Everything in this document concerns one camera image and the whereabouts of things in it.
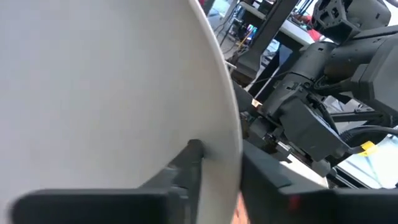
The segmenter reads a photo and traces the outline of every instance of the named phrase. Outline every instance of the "white plate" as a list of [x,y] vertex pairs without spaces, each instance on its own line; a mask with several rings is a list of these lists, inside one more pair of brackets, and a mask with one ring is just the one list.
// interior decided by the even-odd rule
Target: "white plate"
[[0,223],[33,190],[138,187],[194,138],[198,221],[229,223],[241,132],[196,0],[3,0],[0,30]]

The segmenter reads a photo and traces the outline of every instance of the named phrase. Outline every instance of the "black plastic part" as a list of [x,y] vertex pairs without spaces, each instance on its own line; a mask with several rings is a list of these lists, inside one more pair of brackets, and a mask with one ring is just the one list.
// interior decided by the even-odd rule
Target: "black plastic part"
[[396,190],[324,189],[243,146],[241,191],[252,224],[398,222]]
[[341,112],[331,113],[330,116],[334,122],[350,122],[350,121],[369,121],[379,119],[383,116],[382,113],[377,111],[364,111],[364,112]]
[[40,190],[11,209],[13,224],[196,223],[204,147],[191,140],[138,189]]
[[339,135],[299,99],[286,102],[282,111],[280,122],[286,138],[314,161],[319,162],[329,155],[341,157],[349,150]]
[[367,39],[349,40],[335,48],[325,66],[325,75],[330,81],[340,82],[351,78],[358,67],[368,64],[389,36],[379,35]]
[[351,79],[353,95],[378,111],[398,116],[398,34],[386,39],[369,64]]
[[43,190],[14,206],[15,224],[185,223],[183,192],[147,190]]
[[322,75],[329,54],[335,46],[335,44],[329,42],[317,42],[304,47],[301,50],[301,57],[298,58],[285,78],[279,82],[264,102],[262,112],[278,119],[282,103],[291,97],[302,95],[302,88],[310,88]]
[[387,26],[390,18],[382,1],[323,0],[314,7],[312,25],[325,37],[342,44],[362,30]]

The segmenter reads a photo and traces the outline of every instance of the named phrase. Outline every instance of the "workbench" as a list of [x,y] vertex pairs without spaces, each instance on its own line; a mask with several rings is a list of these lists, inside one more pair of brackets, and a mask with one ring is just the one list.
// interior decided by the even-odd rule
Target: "workbench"
[[[266,18],[265,14],[258,11],[255,7],[246,2],[240,2],[239,5],[247,10],[247,12],[250,12],[261,20]],[[275,40],[292,50],[292,52],[298,52],[303,46],[314,43],[314,40],[311,38],[308,32],[304,28],[294,24],[289,18],[286,19],[280,27],[275,36]],[[254,79],[253,82],[273,76],[279,67],[279,52],[277,52],[267,67],[261,72],[261,74],[257,74],[256,77],[252,77]],[[248,92],[255,97],[255,99],[263,102],[262,99],[268,94],[268,91],[264,91],[265,86],[269,86],[268,84],[270,83],[272,83],[272,80],[269,80],[269,82],[255,83],[249,86]]]

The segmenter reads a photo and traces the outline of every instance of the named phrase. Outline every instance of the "wire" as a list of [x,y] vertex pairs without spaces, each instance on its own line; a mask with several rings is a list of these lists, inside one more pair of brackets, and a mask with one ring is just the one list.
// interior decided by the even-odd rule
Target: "wire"
[[[236,49],[236,51],[238,51],[242,47],[243,43],[250,36],[250,34],[253,32],[253,30],[254,29],[251,29],[250,32],[244,37],[244,39],[242,41],[240,41],[240,43],[238,45],[238,49]],[[232,47],[229,50],[227,50],[226,52],[223,52],[223,54],[227,54],[228,52],[230,52],[235,47],[235,45],[236,45],[236,42],[232,45]]]
[[231,46],[230,49],[228,49],[226,52],[223,52],[223,54],[227,54],[227,53],[230,52],[232,49],[234,49],[235,46],[236,46],[236,42]]
[[394,128],[388,128],[388,127],[382,127],[382,126],[376,126],[376,125],[364,125],[364,126],[359,126],[350,130],[345,131],[344,133],[347,133],[349,135],[355,136],[357,134],[362,134],[362,133],[384,133],[384,134],[391,134],[394,136],[398,136],[398,130]]
[[214,29],[214,33],[215,33],[215,32],[218,30],[218,28],[220,28],[221,26],[223,27],[223,28],[216,34],[216,38],[217,38],[217,39],[218,39],[218,36],[221,34],[221,31],[224,30],[225,24],[231,19],[231,17],[232,17],[232,15],[234,14],[236,8],[237,8],[238,6],[240,6],[239,3],[240,3],[240,2],[238,2],[238,3],[235,5],[235,7],[232,9],[232,11],[231,11],[231,13],[229,14],[228,18],[226,18],[225,21],[224,21],[222,24],[220,24],[218,27],[216,27],[216,28]]
[[318,108],[319,112],[321,112],[323,119],[329,124],[330,128],[333,129],[336,133],[338,133],[336,124],[333,118],[330,116],[329,111],[326,106],[313,94],[309,94],[308,99],[312,101],[314,106]]
[[264,79],[262,79],[262,80],[258,80],[258,81],[252,82],[252,83],[250,83],[249,85],[253,85],[253,84],[256,84],[256,83],[268,81],[268,80],[273,79],[273,78],[279,78],[279,77],[281,77],[281,76],[283,76],[283,75],[288,74],[289,72],[290,72],[290,71],[282,72],[281,74],[274,75],[273,77],[264,78]]

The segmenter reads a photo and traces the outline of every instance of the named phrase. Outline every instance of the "yellow label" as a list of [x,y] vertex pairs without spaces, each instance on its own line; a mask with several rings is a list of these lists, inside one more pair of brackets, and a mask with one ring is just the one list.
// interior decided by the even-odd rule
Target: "yellow label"
[[373,142],[371,141],[367,141],[364,144],[361,145],[361,147],[363,148],[363,150],[365,150],[364,152],[359,153],[358,155],[360,156],[369,156],[373,153],[375,153],[379,148],[377,147],[377,145],[375,145]]

